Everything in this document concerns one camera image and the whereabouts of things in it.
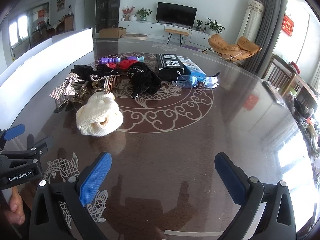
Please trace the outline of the person's left hand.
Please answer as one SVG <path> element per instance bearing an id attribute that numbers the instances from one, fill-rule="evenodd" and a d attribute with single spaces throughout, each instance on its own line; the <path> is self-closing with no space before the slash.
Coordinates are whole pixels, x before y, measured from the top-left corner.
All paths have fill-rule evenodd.
<path id="1" fill-rule="evenodd" d="M 23 201 L 19 194 L 18 187 L 12 187 L 12 196 L 9 201 L 9 210 L 4 210 L 6 219 L 10 224 L 22 225 L 25 221 Z"/>

